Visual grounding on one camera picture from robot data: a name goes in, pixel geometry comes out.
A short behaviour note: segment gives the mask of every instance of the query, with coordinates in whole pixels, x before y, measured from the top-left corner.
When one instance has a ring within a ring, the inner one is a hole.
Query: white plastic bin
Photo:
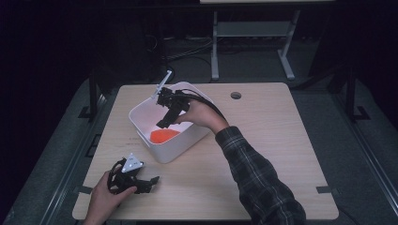
[[[172,89],[173,91],[179,89],[191,89],[192,91],[197,92],[199,95],[212,102],[209,97],[188,82],[179,82],[169,86],[168,88]],[[157,97],[154,99],[149,97],[147,100],[143,101],[130,111],[129,118],[135,125],[139,136],[144,141],[151,155],[159,163],[168,163],[187,151],[196,142],[204,138],[210,130],[205,127],[196,126],[190,122],[185,122],[181,123],[180,125],[171,125],[169,127],[170,129],[177,130],[180,133],[175,135],[175,137],[167,142],[151,142],[151,132],[160,129],[156,126],[156,124],[168,112],[167,107],[162,107],[161,105],[156,104],[157,100]]]

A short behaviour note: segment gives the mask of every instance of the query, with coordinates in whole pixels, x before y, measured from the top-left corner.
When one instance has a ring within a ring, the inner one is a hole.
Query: dark background
[[[370,88],[376,103],[398,127],[395,9],[393,3],[386,2],[344,2],[333,9],[325,29],[319,29],[325,18],[319,20],[316,12],[304,10],[295,38],[319,39],[323,34],[309,76],[345,63]],[[143,33],[159,34],[159,16],[142,12],[145,19],[138,20],[143,18],[140,13],[106,10],[90,2],[0,0],[0,221],[73,94],[90,74],[112,77],[99,81],[102,92],[122,83],[149,83],[157,77],[161,62],[145,50]],[[211,15],[168,14],[161,19],[167,26],[166,34],[184,38],[187,34],[211,34],[211,26],[199,25],[211,21]]]

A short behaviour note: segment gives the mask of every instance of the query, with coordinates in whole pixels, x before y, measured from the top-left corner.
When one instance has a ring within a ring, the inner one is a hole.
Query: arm
[[[105,172],[91,193],[84,225],[103,224],[117,206],[137,190],[137,187],[130,187],[117,195],[112,194],[107,186],[108,175],[109,172]]]
[[[253,224],[304,224],[302,206],[282,183],[271,163],[256,152],[237,127],[218,116],[207,105],[190,102],[190,109],[176,123],[190,121],[210,128],[222,148],[239,189],[240,202]]]

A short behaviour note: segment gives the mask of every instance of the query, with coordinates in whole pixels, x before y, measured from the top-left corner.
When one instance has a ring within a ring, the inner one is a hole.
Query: white metal frame
[[[218,22],[217,11],[215,11],[213,21],[213,50],[211,53],[211,79],[217,81],[220,78],[217,57],[217,37],[286,37],[286,42],[278,50],[278,55],[281,59],[287,80],[294,80],[295,75],[286,56],[296,30],[299,14],[300,10],[296,10],[292,20],[289,22]]]

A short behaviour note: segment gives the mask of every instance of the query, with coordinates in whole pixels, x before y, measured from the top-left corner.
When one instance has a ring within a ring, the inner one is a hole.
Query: black cable
[[[214,110],[219,116],[221,116],[224,120],[226,120],[222,112],[219,110],[219,108],[217,108],[217,106],[215,106],[211,101],[205,99],[204,97],[191,95],[191,94],[173,94],[170,96],[165,96],[165,98],[189,98],[200,101],[202,103],[205,103],[208,107]]]

